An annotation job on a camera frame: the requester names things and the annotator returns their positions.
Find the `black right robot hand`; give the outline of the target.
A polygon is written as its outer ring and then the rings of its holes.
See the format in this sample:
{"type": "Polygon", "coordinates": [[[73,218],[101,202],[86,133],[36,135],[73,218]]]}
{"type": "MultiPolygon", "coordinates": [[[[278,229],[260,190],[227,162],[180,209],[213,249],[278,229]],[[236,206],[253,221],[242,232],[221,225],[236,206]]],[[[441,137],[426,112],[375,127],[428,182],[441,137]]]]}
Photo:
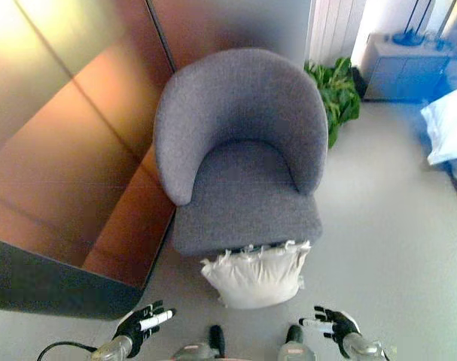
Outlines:
{"type": "Polygon", "coordinates": [[[321,331],[323,336],[332,339],[338,345],[342,356],[349,359],[350,356],[343,346],[343,341],[347,335],[361,335],[361,330],[357,323],[348,314],[345,314],[342,311],[333,311],[320,305],[316,305],[314,310],[315,316],[313,319],[301,317],[298,320],[298,323],[301,326],[324,324],[321,331]]]}

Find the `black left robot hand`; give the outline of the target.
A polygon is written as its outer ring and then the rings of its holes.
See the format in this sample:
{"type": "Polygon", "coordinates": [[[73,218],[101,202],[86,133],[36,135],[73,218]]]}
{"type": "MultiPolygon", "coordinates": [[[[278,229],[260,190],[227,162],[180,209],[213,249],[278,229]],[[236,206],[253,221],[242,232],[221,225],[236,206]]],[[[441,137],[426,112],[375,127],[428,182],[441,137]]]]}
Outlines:
{"type": "Polygon", "coordinates": [[[136,356],[142,344],[160,331],[161,324],[172,319],[177,313],[175,308],[165,309],[163,301],[158,300],[137,311],[131,311],[118,325],[113,338],[126,336],[131,340],[131,351],[127,358],[136,356]]]}

